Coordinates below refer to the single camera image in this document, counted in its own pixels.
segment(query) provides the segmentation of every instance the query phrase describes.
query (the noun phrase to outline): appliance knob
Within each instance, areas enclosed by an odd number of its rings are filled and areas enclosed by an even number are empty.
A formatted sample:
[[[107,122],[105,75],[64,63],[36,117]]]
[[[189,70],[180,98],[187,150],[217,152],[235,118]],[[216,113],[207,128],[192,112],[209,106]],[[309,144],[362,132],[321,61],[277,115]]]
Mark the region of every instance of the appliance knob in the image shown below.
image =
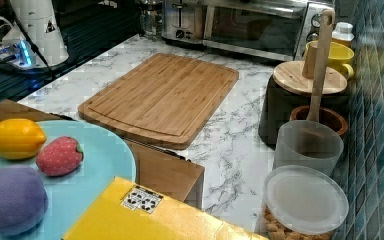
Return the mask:
[[[176,31],[176,38],[184,38],[185,37],[185,32],[182,30],[177,30]]]
[[[307,36],[307,42],[315,41],[319,39],[318,33],[311,33]]]
[[[322,14],[317,13],[316,15],[313,16],[313,18],[311,18],[311,25],[313,25],[313,27],[315,28],[319,28],[321,19],[322,19]]]

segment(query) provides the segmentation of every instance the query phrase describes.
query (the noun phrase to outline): sticker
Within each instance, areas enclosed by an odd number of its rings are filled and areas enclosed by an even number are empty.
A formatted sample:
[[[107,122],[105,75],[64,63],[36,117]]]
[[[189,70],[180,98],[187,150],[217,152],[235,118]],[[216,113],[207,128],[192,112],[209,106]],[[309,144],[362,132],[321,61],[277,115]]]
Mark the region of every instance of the sticker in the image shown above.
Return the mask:
[[[151,214],[154,212],[155,208],[157,208],[162,199],[163,196],[155,192],[135,186],[123,199],[120,205],[130,210],[140,209]]]
[[[52,24],[51,20],[49,20],[48,26],[46,27],[46,33],[50,33],[50,32],[53,32],[53,31],[55,31],[55,27]]]

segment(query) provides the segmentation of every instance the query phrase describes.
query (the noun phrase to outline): plate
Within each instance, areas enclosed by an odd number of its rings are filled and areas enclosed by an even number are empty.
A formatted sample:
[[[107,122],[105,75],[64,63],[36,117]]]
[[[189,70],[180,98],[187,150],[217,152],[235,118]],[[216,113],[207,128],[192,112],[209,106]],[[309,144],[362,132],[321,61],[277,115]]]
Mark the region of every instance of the plate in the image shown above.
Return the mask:
[[[73,172],[61,177],[47,177],[36,166],[36,158],[8,161],[0,157],[0,168],[23,164],[39,172],[49,198],[48,210],[34,228],[11,239],[61,239],[80,215],[98,197],[115,176],[134,182],[136,164],[127,144],[102,127],[77,121],[38,122],[47,141],[71,136],[79,142],[84,159]]]

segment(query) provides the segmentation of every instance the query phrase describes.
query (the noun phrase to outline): blue light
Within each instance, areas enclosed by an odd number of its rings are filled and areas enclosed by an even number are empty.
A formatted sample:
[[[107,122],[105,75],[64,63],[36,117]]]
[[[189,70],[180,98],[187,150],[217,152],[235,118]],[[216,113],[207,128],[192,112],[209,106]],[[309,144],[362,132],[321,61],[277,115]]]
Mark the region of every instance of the blue light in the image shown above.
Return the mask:
[[[26,44],[24,44],[24,41],[21,41],[21,48],[23,49],[24,55],[26,56],[27,64],[31,65],[32,61],[30,60],[29,51],[27,51],[27,47]]]

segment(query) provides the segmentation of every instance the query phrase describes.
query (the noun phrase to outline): blue tile wall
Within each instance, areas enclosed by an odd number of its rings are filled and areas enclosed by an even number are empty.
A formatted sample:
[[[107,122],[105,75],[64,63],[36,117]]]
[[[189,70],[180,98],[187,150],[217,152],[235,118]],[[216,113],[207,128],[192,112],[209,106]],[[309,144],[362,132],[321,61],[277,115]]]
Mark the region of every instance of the blue tile wall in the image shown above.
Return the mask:
[[[349,131],[334,179],[350,211],[333,239],[384,240],[384,0],[359,0]]]

